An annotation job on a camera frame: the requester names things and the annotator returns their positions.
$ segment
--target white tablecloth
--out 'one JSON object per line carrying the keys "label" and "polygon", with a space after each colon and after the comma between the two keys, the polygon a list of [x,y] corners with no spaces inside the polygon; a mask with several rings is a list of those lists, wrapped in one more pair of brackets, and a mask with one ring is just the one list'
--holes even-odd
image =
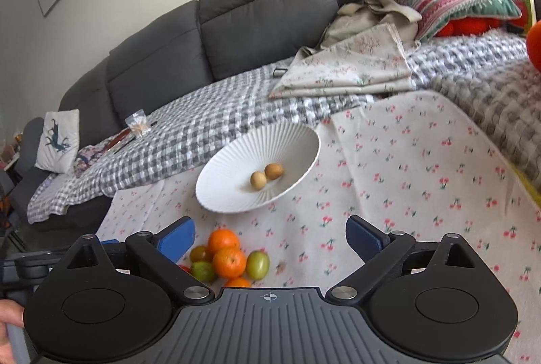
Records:
{"label": "white tablecloth", "polygon": [[117,192],[98,236],[122,241],[190,216],[195,244],[226,227],[245,251],[269,253],[270,273],[255,286],[319,286],[325,293],[362,265],[345,240],[351,214],[423,241],[460,233],[519,309],[508,359],[541,362],[541,213],[473,122],[443,96],[423,91],[336,114],[317,132],[316,167],[268,207],[240,215],[204,210],[194,193],[197,168]]}

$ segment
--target plastic bag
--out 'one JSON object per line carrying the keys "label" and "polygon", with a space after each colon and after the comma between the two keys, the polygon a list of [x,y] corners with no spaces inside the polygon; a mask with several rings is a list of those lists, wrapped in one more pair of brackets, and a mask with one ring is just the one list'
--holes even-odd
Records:
{"label": "plastic bag", "polygon": [[125,122],[136,138],[144,137],[151,131],[150,126],[147,123],[147,116],[142,109],[135,114],[130,115]]}

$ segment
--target ribbed ceramic bowl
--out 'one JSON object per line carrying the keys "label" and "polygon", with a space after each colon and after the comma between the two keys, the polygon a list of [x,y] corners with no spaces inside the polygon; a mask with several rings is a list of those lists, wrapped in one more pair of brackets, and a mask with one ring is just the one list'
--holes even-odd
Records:
{"label": "ribbed ceramic bowl", "polygon": [[[295,187],[312,169],[321,143],[304,124],[274,123],[255,129],[221,149],[199,174],[195,194],[207,210],[241,213],[269,204]],[[283,175],[255,190],[250,176],[280,163]]]}

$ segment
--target white pillow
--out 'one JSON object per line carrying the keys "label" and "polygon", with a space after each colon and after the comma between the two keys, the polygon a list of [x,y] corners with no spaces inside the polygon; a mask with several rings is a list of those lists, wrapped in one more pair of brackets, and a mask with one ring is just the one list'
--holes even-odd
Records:
{"label": "white pillow", "polygon": [[55,173],[71,169],[79,151],[79,110],[45,114],[36,167]]}

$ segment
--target green tomato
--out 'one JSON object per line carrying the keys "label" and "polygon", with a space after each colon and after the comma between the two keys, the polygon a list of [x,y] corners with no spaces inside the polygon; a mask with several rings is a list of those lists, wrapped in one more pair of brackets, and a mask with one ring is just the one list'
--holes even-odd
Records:
{"label": "green tomato", "polygon": [[216,274],[210,262],[194,262],[191,265],[191,275],[199,282],[212,282]]}
{"label": "green tomato", "polygon": [[263,279],[269,272],[271,260],[266,252],[253,251],[246,261],[246,274],[254,280]]}
{"label": "green tomato", "polygon": [[212,254],[204,245],[195,247],[190,253],[192,262],[212,262]]}

